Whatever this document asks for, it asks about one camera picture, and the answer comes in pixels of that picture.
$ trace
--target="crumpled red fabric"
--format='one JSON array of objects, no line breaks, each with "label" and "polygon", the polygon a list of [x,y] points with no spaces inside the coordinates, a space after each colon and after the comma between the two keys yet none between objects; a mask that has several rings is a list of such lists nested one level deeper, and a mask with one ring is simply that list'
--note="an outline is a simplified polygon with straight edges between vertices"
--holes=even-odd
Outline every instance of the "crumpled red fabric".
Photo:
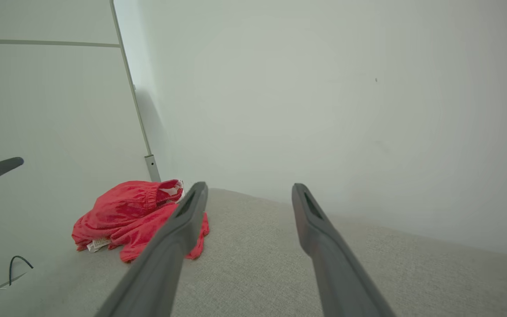
[{"label": "crumpled red fabric", "polygon": [[[183,183],[177,179],[116,185],[97,198],[93,209],[74,224],[72,238],[78,251],[85,250],[93,240],[107,238],[111,240],[109,250],[124,245],[122,261],[134,260],[177,209],[176,202],[182,194]],[[209,221],[205,213],[197,245],[187,258],[196,259],[201,255],[207,234]]]}]

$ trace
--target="white wall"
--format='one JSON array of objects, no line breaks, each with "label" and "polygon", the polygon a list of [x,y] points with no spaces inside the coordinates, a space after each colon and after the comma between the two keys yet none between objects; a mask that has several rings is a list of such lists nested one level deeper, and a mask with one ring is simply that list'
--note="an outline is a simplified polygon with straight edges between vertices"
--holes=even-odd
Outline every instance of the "white wall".
[{"label": "white wall", "polygon": [[[107,0],[17,3],[0,1],[1,10],[24,14],[0,14],[0,40],[118,44]],[[83,20],[84,9],[95,7],[96,20]],[[120,48],[0,44],[0,160],[25,160],[0,177],[0,284],[14,255],[36,268],[76,252],[73,225],[99,195],[121,182],[149,181],[130,89]],[[28,271],[15,261],[14,276]]]},{"label": "white wall", "polygon": [[507,1],[137,5],[163,178],[507,253]]}]

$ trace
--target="red garment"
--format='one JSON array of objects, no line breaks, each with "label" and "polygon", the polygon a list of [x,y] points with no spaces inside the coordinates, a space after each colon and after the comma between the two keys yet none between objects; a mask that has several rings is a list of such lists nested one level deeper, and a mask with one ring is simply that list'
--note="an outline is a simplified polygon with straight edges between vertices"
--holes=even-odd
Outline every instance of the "red garment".
[{"label": "red garment", "polygon": [[[111,240],[109,250],[124,245],[121,260],[130,262],[138,257],[147,243],[160,229],[183,194],[183,184],[177,179],[167,182],[125,182],[107,191],[95,201],[93,209],[83,215],[72,232],[78,251],[86,249],[92,240]],[[196,259],[203,251],[203,241],[209,234],[207,214],[197,245],[187,255]]]}]

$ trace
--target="gray fabric surface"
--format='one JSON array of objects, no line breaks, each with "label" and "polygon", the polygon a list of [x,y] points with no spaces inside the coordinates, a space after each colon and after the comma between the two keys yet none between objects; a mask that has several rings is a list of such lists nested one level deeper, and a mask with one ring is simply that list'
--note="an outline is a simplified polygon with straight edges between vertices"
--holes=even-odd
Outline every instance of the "gray fabric surface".
[{"label": "gray fabric surface", "polygon": [[[320,316],[292,207],[209,191],[211,232],[184,261],[172,316]],[[334,216],[398,316],[507,316],[507,255]],[[0,316],[93,316],[129,265],[118,250],[72,251],[36,267],[0,299]]]}]

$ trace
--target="black wire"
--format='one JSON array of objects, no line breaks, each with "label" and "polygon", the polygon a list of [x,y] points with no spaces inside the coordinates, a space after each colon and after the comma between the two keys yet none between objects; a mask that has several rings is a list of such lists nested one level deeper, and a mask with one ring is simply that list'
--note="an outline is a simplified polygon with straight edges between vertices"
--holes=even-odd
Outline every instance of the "black wire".
[{"label": "black wire", "polygon": [[20,255],[16,255],[14,257],[11,258],[11,262],[9,263],[9,286],[11,286],[11,272],[12,272],[12,269],[13,269],[13,260],[15,258],[19,258],[23,261],[26,262],[26,264],[28,264],[30,266],[31,269],[34,269],[34,267],[29,263],[29,261],[27,261],[24,257],[20,256]]}]

